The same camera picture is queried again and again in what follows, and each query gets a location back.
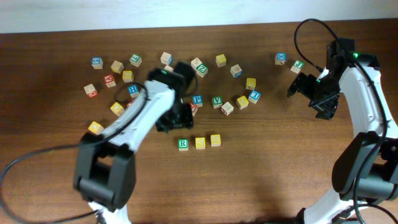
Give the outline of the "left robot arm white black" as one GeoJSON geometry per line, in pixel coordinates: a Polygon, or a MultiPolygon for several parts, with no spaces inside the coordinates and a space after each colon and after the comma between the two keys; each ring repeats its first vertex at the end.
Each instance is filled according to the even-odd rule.
{"type": "Polygon", "coordinates": [[[119,118],[99,135],[80,141],[73,187],[94,210],[98,223],[129,223],[127,202],[136,184],[135,155],[148,132],[192,129],[193,115],[183,98],[197,77],[190,64],[173,71],[156,68],[141,93],[119,118]]]}

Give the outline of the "yellow S block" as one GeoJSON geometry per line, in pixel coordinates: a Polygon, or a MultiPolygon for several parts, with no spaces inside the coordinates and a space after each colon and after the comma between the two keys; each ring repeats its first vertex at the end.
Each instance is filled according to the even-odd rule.
{"type": "Polygon", "coordinates": [[[211,140],[212,147],[221,146],[221,135],[220,134],[212,134],[210,136],[210,140],[211,140]]]}
{"type": "Polygon", "coordinates": [[[195,138],[195,148],[196,149],[205,149],[206,148],[206,139],[204,137],[195,138]]]}

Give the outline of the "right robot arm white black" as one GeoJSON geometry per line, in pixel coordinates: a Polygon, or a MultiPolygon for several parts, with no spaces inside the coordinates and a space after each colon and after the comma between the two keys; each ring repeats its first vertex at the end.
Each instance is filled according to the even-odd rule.
{"type": "Polygon", "coordinates": [[[303,208],[296,223],[344,223],[356,210],[397,199],[397,124],[381,88],[375,55],[359,54],[354,40],[332,41],[319,77],[299,73],[287,95],[301,93],[317,118],[334,116],[345,96],[354,139],[336,160],[331,189],[314,205],[303,208]]]}

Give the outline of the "green R block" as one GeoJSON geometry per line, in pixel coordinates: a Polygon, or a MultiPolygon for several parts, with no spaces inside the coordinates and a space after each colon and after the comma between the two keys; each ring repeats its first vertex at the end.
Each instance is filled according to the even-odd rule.
{"type": "Polygon", "coordinates": [[[179,149],[179,151],[187,151],[187,150],[189,150],[188,139],[179,139],[178,140],[178,149],[179,149]]]}

